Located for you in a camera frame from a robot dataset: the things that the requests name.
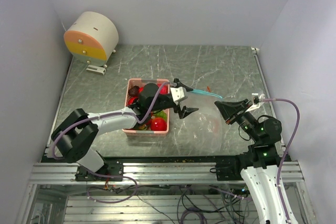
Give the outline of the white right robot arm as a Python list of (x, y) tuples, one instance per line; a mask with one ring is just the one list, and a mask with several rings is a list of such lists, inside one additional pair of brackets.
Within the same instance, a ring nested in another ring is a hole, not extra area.
[(250, 112), (261, 101), (254, 97), (253, 101), (215, 102), (225, 123), (237, 123), (253, 141), (247, 152), (237, 155), (239, 162), (231, 167), (231, 172), (247, 185), (260, 223), (297, 223), (281, 178), (284, 159), (276, 149), (282, 124), (269, 115), (262, 115), (261, 121)]

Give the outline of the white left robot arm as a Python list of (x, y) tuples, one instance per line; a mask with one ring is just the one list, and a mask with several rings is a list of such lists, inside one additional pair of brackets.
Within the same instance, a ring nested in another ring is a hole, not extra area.
[(173, 83), (164, 82), (160, 86), (146, 84), (138, 89), (135, 100), (123, 109), (103, 113), (76, 109), (51, 134), (49, 154), (66, 163), (77, 163), (94, 180), (102, 180), (111, 173), (103, 156), (91, 147), (97, 136), (143, 126), (150, 120), (152, 112), (166, 109), (173, 109), (183, 119), (197, 110), (180, 105), (192, 91), (175, 78)]

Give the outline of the clear blue-zipper zip bag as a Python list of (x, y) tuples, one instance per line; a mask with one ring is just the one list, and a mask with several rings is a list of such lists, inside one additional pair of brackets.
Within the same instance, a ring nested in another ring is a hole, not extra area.
[(221, 97), (203, 90), (188, 93), (182, 105), (197, 108), (184, 119), (172, 114), (172, 138), (178, 156), (219, 154), (222, 148), (223, 124), (214, 102)]

